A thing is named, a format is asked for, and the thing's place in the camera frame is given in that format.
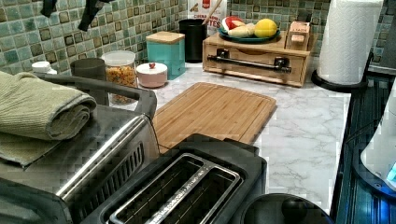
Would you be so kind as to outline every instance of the wooden organizer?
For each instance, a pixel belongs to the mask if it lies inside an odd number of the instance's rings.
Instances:
[[[215,34],[204,40],[203,67],[206,72],[302,87],[305,83],[307,66],[311,60],[310,54],[316,37],[316,35],[310,36],[308,50],[294,50],[285,49],[286,32],[281,32],[278,38],[263,44],[234,43],[222,39],[219,34]],[[275,64],[276,57],[286,58],[289,60],[289,65],[286,67],[290,69],[290,73],[245,64],[216,62],[208,59],[213,58],[213,56],[218,57],[219,53],[224,49],[228,51],[226,57],[234,61],[271,66]]]

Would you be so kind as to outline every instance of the teal canister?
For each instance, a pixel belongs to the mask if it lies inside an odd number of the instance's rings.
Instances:
[[[168,67],[168,80],[173,80],[186,71],[184,35],[158,32],[146,37],[148,61],[164,63]]]

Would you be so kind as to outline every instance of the green towel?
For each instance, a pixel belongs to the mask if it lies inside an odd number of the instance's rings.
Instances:
[[[82,92],[30,73],[0,72],[0,157],[26,166],[75,136],[96,107]]]

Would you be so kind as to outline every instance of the wooden cutting board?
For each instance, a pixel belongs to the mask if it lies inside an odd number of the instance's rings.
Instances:
[[[161,153],[193,133],[251,144],[275,108],[271,97],[199,82],[157,110],[153,125]]]

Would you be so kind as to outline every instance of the small white container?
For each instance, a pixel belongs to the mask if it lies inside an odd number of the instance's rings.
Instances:
[[[56,75],[57,72],[50,67],[50,63],[43,61],[32,64],[33,73]]]
[[[150,63],[143,63],[136,67],[139,84],[143,87],[158,88],[165,85],[168,68],[163,63],[155,63],[150,67]]]

